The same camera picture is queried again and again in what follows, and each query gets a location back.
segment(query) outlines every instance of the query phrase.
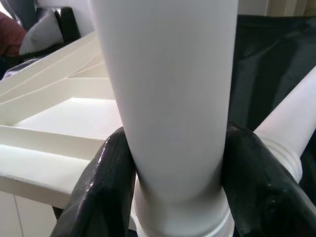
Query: white rod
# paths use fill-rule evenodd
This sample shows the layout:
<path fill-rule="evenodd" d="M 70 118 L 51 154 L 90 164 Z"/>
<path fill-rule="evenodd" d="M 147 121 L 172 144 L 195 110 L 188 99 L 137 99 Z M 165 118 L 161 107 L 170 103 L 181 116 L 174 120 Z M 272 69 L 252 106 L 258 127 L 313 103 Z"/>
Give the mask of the white rod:
<path fill-rule="evenodd" d="M 255 133 L 295 180 L 302 178 L 300 157 L 316 128 L 316 67 L 260 124 Z"/>
<path fill-rule="evenodd" d="M 220 173 L 237 0 L 90 7 L 140 177 L 135 208 L 144 235 L 231 232 Z"/>

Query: gray cushion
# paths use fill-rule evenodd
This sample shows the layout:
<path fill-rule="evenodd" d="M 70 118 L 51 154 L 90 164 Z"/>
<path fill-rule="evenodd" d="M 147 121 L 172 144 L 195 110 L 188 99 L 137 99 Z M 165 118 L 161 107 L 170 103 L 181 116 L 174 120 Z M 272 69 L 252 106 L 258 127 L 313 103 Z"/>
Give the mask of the gray cushion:
<path fill-rule="evenodd" d="M 35 53 L 63 42 L 55 14 L 49 9 L 45 16 L 26 33 L 19 53 L 20 55 Z"/>

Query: white pipe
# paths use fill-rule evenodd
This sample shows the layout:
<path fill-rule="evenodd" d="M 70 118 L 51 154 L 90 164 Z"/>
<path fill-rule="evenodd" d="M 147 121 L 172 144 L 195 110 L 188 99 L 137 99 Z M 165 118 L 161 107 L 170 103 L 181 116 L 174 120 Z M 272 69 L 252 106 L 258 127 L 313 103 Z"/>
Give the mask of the white pipe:
<path fill-rule="evenodd" d="M 229 236 L 220 173 L 237 0 L 90 0 L 90 7 L 140 177 L 138 233 Z"/>
<path fill-rule="evenodd" d="M 300 157 L 316 128 L 316 67 L 260 124 L 255 133 L 297 182 Z"/>

